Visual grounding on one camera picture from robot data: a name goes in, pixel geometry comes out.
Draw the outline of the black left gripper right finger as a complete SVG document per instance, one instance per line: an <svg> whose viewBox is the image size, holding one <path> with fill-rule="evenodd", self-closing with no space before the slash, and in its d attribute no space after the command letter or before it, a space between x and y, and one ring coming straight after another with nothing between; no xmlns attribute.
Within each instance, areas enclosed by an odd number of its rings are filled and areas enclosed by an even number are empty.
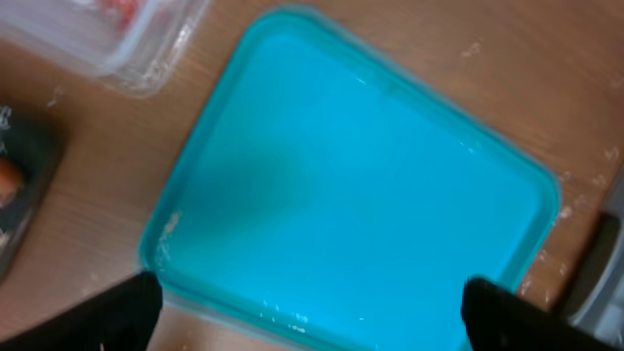
<svg viewBox="0 0 624 351"><path fill-rule="evenodd" d="M461 318L474 351L615 351L481 277L464 286Z"/></svg>

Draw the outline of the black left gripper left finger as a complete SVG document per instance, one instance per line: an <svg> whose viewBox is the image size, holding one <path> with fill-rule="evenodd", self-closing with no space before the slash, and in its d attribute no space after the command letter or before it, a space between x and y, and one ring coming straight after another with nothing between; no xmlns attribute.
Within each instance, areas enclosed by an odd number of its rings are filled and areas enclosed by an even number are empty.
<svg viewBox="0 0 624 351"><path fill-rule="evenodd" d="M143 271L30 330L1 342L1 351L144 350L163 308L163 290Z"/></svg>

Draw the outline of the orange sausage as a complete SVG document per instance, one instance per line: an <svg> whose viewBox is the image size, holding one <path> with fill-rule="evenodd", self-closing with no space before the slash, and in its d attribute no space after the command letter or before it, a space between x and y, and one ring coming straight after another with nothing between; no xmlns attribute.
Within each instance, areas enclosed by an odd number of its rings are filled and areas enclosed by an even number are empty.
<svg viewBox="0 0 624 351"><path fill-rule="evenodd" d="M1 158L1 208L8 207L23 189L25 175L23 171L10 159Z"/></svg>

